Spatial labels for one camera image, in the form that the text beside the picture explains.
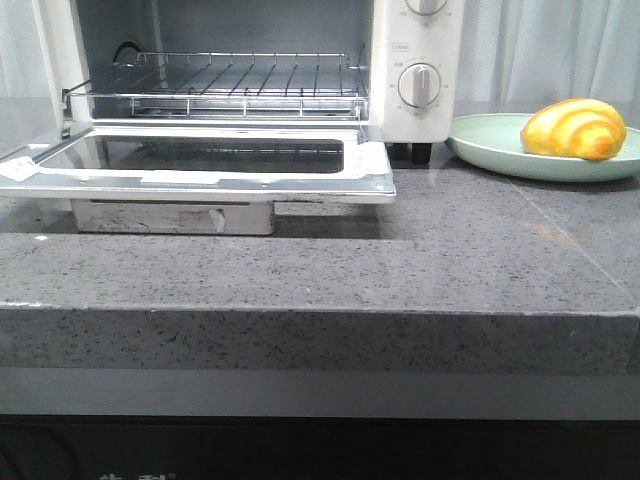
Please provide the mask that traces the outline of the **yellow croissant bread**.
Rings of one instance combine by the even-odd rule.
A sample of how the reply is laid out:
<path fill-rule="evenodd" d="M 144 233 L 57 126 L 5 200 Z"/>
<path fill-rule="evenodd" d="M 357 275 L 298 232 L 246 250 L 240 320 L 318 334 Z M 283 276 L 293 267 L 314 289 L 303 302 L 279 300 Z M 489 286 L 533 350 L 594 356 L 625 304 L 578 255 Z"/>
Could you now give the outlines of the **yellow croissant bread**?
<path fill-rule="evenodd" d="M 627 137 L 616 108 L 589 98 L 572 98 L 535 113 L 521 129 L 527 153 L 604 161 L 614 158 Z"/>

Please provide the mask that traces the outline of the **white Toshiba toaster oven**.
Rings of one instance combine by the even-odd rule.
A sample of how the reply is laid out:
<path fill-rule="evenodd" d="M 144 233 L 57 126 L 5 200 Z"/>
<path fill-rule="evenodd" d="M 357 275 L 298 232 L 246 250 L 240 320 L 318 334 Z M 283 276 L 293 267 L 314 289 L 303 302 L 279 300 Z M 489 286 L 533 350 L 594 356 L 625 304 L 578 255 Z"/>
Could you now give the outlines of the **white Toshiba toaster oven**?
<path fill-rule="evenodd" d="M 48 22 L 58 41 L 71 49 L 70 55 L 54 54 L 47 64 L 52 78 L 52 100 L 58 125 L 63 124 L 61 94 L 84 80 L 96 70 L 87 59 L 81 35 L 77 5 L 81 1 L 45 1 L 48 3 Z M 382 141 L 394 155 L 410 154 L 412 143 L 444 141 L 451 128 L 455 82 L 462 36 L 464 5 L 447 1 L 437 14 L 420 16 L 411 12 L 405 1 L 355 1 L 356 48 L 345 53 L 369 68 L 369 98 L 371 121 L 361 128 L 377 130 Z M 300 51 L 191 51 L 162 52 L 300 52 Z M 406 105 L 398 94 L 398 79 L 414 63 L 428 63 L 441 77 L 440 93 L 426 109 Z M 81 107 L 81 122 L 88 119 L 89 110 Z"/>

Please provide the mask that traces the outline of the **light green ceramic plate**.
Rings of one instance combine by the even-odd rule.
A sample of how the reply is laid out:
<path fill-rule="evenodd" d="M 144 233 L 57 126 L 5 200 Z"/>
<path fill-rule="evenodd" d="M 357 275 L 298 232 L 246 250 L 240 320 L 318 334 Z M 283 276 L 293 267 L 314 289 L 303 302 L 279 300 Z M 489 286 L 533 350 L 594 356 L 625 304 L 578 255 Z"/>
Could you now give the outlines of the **light green ceramic plate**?
<path fill-rule="evenodd" d="M 462 160 L 509 176 L 569 183 L 604 182 L 639 174 L 639 131 L 629 127 L 620 153 L 609 160 L 544 156 L 527 153 L 520 131 L 526 113 L 486 113 L 453 119 L 448 148 Z"/>

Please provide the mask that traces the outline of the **black right oven foot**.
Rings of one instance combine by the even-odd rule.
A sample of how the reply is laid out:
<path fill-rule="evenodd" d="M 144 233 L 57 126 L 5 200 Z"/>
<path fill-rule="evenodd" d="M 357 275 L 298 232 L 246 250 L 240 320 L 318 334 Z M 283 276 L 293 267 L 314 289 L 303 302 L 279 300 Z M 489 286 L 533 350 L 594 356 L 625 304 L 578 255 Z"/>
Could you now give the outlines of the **black right oven foot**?
<path fill-rule="evenodd" d="M 431 143 L 412 143 L 411 144 L 411 162 L 414 165 L 428 165 L 431 160 L 432 144 Z"/>

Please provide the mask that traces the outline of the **glass oven door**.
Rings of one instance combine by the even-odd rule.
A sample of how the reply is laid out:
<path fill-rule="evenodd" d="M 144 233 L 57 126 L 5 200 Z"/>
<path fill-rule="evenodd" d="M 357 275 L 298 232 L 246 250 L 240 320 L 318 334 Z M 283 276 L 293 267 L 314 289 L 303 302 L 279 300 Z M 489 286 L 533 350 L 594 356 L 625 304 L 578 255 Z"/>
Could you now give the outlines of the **glass oven door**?
<path fill-rule="evenodd" d="M 1 160 L 5 197 L 66 199 L 84 232 L 268 235 L 279 202 L 384 204 L 384 143 L 353 126 L 95 121 Z"/>

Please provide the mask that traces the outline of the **upper oven control knob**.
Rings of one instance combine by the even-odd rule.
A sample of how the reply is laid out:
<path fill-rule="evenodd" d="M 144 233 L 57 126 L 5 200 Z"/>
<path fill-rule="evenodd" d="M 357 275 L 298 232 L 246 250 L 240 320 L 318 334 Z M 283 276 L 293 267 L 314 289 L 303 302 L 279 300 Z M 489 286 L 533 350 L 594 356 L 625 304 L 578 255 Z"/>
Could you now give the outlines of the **upper oven control knob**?
<path fill-rule="evenodd" d="M 406 0 L 405 3 L 416 15 L 431 16 L 439 13 L 447 5 L 447 0 Z"/>

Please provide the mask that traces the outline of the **lower oven timer knob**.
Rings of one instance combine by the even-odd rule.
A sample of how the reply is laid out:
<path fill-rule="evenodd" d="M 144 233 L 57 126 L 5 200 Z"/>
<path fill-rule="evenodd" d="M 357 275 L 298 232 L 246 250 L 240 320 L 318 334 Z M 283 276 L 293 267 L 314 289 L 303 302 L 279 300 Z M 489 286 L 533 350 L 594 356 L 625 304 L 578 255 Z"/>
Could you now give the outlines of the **lower oven timer knob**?
<path fill-rule="evenodd" d="M 413 108 L 429 107 L 438 97 L 440 88 L 440 74 L 428 63 L 409 65 L 398 79 L 400 99 Z"/>

